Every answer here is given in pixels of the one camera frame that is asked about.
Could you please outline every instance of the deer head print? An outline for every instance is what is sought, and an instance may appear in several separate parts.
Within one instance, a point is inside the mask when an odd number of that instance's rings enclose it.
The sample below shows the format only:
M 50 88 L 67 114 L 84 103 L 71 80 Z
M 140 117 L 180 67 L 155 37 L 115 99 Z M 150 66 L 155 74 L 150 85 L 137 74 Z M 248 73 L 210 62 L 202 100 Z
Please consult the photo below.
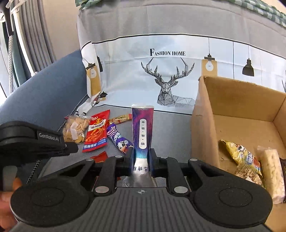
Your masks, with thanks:
M 190 105 L 191 103 L 194 103 L 194 99 L 192 98 L 183 98 L 178 97 L 175 95 L 172 95 L 171 88 L 178 84 L 178 79 L 188 76 L 191 71 L 194 68 L 194 65 L 191 67 L 191 69 L 188 69 L 187 63 L 181 58 L 181 60 L 185 64 L 185 70 L 182 71 L 182 74 L 180 74 L 180 71 L 177 67 L 177 74 L 174 76 L 171 76 L 170 80 L 168 82 L 165 82 L 162 79 L 162 75 L 160 75 L 157 70 L 158 66 L 156 66 L 154 72 L 152 72 L 152 69 L 150 69 L 150 63 L 152 62 L 153 58 L 149 61 L 149 63 L 144 67 L 143 63 L 141 62 L 141 66 L 144 69 L 146 73 L 149 75 L 155 77 L 155 82 L 161 87 L 159 96 L 158 96 L 158 103 L 161 105 L 168 105 L 168 106 L 176 106 L 176 107 L 182 107 L 185 105 Z

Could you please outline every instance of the wall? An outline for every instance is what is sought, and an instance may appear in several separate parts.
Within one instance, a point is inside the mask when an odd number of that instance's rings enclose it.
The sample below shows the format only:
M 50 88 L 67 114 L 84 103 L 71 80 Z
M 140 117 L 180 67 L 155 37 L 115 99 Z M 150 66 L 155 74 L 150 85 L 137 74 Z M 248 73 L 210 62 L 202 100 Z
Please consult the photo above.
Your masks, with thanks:
M 80 49 L 75 0 L 42 0 L 47 28 L 56 59 Z

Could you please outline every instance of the purple candy wrapper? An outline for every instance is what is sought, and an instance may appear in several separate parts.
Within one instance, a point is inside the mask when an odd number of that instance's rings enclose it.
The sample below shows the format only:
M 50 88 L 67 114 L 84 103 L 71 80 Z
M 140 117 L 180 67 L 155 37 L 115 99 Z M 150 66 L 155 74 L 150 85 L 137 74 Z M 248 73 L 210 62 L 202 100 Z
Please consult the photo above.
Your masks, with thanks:
M 112 123 L 106 129 L 107 136 L 112 140 L 114 145 L 123 153 L 127 153 L 130 147 L 133 148 L 133 144 L 127 139 L 124 138 L 116 129 L 116 125 Z

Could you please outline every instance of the green plaid blanket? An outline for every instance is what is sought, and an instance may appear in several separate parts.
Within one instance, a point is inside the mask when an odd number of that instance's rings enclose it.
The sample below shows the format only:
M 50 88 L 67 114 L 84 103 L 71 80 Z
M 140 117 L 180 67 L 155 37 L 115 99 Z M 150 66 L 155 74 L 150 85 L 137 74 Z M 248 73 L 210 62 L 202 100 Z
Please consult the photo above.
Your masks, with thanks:
M 75 1 L 76 1 L 76 6 L 81 6 L 80 10 L 84 10 L 88 7 L 95 5 L 101 0 L 75 0 Z M 260 0 L 223 0 L 223 1 L 228 1 L 230 3 L 234 3 L 241 7 L 252 10 L 286 28 L 286 14 L 278 11 L 273 6 L 269 6 L 263 1 Z
M 84 10 L 88 7 L 95 5 L 96 3 L 100 2 L 101 0 L 75 0 L 76 6 L 81 6 L 80 10 Z
M 260 0 L 223 0 L 223 1 L 229 1 L 231 3 L 252 10 L 286 28 L 286 14 L 278 11 L 273 6 L 269 6 L 263 1 Z

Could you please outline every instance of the blue cushion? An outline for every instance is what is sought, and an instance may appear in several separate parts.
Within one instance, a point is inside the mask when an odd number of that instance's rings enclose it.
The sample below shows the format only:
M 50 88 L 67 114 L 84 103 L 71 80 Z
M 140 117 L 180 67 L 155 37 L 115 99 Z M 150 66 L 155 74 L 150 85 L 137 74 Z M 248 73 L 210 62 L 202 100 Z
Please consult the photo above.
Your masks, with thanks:
M 86 94 L 86 71 L 75 51 L 21 85 L 0 106 L 0 124 L 25 121 L 58 130 Z

